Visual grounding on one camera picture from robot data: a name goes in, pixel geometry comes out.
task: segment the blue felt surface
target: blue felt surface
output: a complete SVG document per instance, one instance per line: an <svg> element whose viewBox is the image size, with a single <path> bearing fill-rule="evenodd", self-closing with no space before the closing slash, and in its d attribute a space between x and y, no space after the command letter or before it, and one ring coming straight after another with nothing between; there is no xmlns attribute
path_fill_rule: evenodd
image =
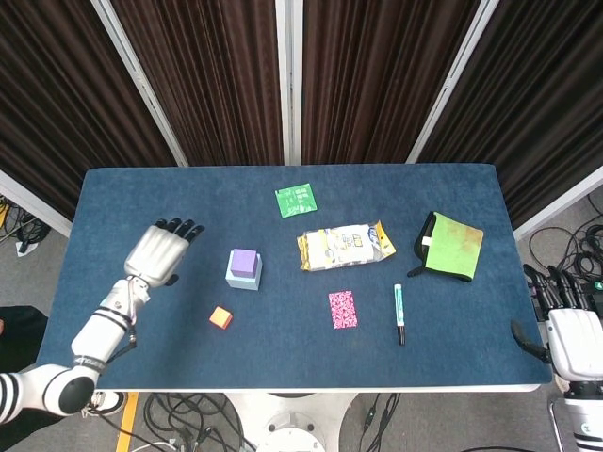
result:
<svg viewBox="0 0 603 452"><path fill-rule="evenodd" d="M274 190L309 182L316 212L282 219ZM423 274L413 243L431 210L484 230L475 279ZM388 388L550 381L513 341L520 320L540 342L494 167L355 165L94 169L77 207L39 363L71 362L70 343L147 226L194 218L206 230L139 313L139 347L103 388ZM397 253L376 264L300 270L304 231L380 219ZM230 250L262 254L258 292L224 280ZM406 346L398 345L394 283L402 283ZM358 327L334 330L328 294L351 290ZM208 322L216 305L227 331Z"/></svg>

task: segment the yellow floor marking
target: yellow floor marking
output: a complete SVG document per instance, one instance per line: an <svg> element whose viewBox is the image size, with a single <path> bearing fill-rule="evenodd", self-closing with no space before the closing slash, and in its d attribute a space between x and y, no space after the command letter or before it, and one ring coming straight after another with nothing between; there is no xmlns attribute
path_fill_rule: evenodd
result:
<svg viewBox="0 0 603 452"><path fill-rule="evenodd" d="M132 431L134 427L134 416L136 416L136 406L139 403L139 393L128 393L128 401L123 409L122 430ZM120 432L117 439L115 452L128 452L130 448L130 435Z"/></svg>

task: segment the yellow snack package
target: yellow snack package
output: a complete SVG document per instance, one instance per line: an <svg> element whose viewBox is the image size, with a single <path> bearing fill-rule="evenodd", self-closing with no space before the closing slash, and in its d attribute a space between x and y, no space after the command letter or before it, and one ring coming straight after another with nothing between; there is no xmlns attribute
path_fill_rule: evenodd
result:
<svg viewBox="0 0 603 452"><path fill-rule="evenodd" d="M380 221L303 233L298 247L306 271L379 262L396 252Z"/></svg>

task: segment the pink patterned card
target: pink patterned card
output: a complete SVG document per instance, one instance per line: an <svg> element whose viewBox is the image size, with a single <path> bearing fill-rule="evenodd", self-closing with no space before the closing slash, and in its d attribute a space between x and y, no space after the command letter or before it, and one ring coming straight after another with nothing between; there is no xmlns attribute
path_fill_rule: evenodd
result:
<svg viewBox="0 0 603 452"><path fill-rule="evenodd" d="M358 326L356 308L354 307L354 296L351 293L351 290L329 294L329 304L331 305L333 327L336 330Z"/></svg>

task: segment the green cloth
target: green cloth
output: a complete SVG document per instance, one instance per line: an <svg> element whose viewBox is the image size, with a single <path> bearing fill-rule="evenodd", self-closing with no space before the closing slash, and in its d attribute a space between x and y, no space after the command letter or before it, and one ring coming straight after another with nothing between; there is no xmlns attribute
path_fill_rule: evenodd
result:
<svg viewBox="0 0 603 452"><path fill-rule="evenodd" d="M283 218L317 210L317 202L314 200L310 184L290 186L289 188L276 190L274 193Z"/></svg>
<svg viewBox="0 0 603 452"><path fill-rule="evenodd" d="M425 268L473 279L483 231L433 212L435 224Z"/></svg>

